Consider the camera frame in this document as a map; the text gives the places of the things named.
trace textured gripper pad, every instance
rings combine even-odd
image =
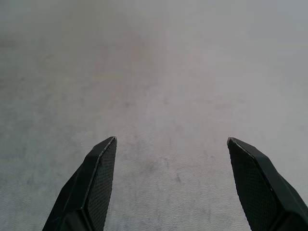
[[[112,190],[115,155],[116,141],[113,141],[100,158],[86,201],[85,209],[95,231],[102,231],[104,228]]]
[[[267,231],[277,215],[277,202],[253,158],[243,149],[230,151],[243,210],[253,231]]]

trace dark spot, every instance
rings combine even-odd
[[[31,185],[31,184],[33,184],[33,176],[27,179],[27,185]]]
[[[148,178],[149,176],[153,175],[154,172],[158,170],[156,162],[147,162],[143,164],[142,170],[139,172],[138,175]]]
[[[6,178],[0,177],[0,188],[8,183]]]
[[[169,105],[169,101],[167,97],[164,97],[163,102],[164,102],[164,105]]]
[[[166,166],[167,166],[167,169],[169,169],[169,166],[170,166],[169,160],[168,160],[167,158],[164,157],[164,162],[165,162],[165,164],[166,164]]]
[[[178,173],[177,173],[177,177],[175,178],[175,181],[181,184],[181,178]]]
[[[297,126],[297,130],[304,133],[304,134],[308,134],[308,129],[306,126],[303,126],[303,125],[298,125]]]
[[[213,230],[229,230],[230,226],[232,225],[233,221],[232,218],[225,213],[218,214],[215,216],[215,228]]]
[[[246,101],[244,99],[238,99],[237,100],[239,103],[245,103]]]
[[[13,48],[17,46],[16,40],[10,38],[9,36],[0,37],[0,48]]]
[[[207,219],[207,222],[211,221],[211,216],[212,216],[212,210],[211,209],[202,208],[202,214]]]
[[[183,130],[184,130],[184,129],[183,129],[183,126],[182,126],[182,125],[176,125],[176,126],[175,126],[175,131],[176,131],[176,132],[183,132]]]
[[[125,108],[130,108],[130,105],[131,105],[130,102],[125,102],[125,103],[124,103],[124,107],[125,107]]]
[[[217,110],[227,110],[232,108],[232,104],[231,103],[227,103],[227,102],[223,102],[223,103],[218,103],[215,104],[214,106]]]

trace gray concrete floor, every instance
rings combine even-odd
[[[307,1],[0,2],[0,230],[41,230],[96,143],[105,230],[246,231],[227,138],[308,203]]]

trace concrete surface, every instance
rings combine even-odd
[[[227,149],[308,203],[307,1],[0,2],[0,230],[41,230],[115,135],[105,230],[246,231]]]

